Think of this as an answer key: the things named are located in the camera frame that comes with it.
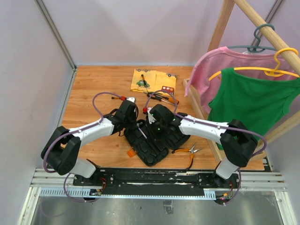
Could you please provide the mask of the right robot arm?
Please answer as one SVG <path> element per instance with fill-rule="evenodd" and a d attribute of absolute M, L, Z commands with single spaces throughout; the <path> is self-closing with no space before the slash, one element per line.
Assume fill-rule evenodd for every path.
<path fill-rule="evenodd" d="M 228 184 L 237 169 L 248 165 L 258 144 L 254 133 L 239 120 L 202 120 L 186 113 L 173 113 L 161 104 L 149 107 L 147 116 L 152 131 L 159 136 L 166 137 L 167 133 L 194 135 L 221 145 L 225 158 L 217 165 L 212 176 L 213 184 L 219 188 Z"/>

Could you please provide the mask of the black plastic tool case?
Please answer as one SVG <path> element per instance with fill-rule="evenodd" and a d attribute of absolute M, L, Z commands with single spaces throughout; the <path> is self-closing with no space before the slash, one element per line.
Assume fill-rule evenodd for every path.
<path fill-rule="evenodd" d="M 148 139 L 143 137 L 138 127 L 142 129 Z M 190 135 L 182 134 L 179 128 L 177 128 L 176 132 L 170 138 L 157 140 L 154 138 L 149 122 L 146 120 L 138 120 L 134 128 L 125 129 L 124 136 L 138 157 L 147 166 L 156 165 L 168 156 L 169 150 L 179 149 L 190 138 Z"/>

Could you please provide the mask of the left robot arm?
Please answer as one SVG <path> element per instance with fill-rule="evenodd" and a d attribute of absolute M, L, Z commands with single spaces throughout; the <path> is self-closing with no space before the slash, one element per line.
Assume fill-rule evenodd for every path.
<path fill-rule="evenodd" d="M 100 181 L 97 166 L 88 159 L 78 157 L 80 148 L 99 138 L 119 133 L 136 125 L 136 99 L 125 99 L 114 112 L 90 124 L 66 129 L 60 126 L 55 129 L 46 146 L 42 150 L 43 166 L 49 165 L 54 173 L 80 175 L 89 185 Z"/>

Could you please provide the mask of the orange needle nose pliers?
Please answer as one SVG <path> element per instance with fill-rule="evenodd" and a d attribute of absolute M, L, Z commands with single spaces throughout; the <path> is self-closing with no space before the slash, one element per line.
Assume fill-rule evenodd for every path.
<path fill-rule="evenodd" d="M 196 143 L 194 143 L 194 145 L 189 149 L 180 148 L 180 149 L 172 150 L 172 152 L 171 152 L 172 154 L 175 154 L 178 152 L 190 153 L 190 162 L 189 162 L 188 167 L 185 169 L 185 171 L 190 170 L 190 168 L 192 167 L 195 153 L 202 150 L 202 149 L 195 149 L 195 146 L 196 146 Z"/>

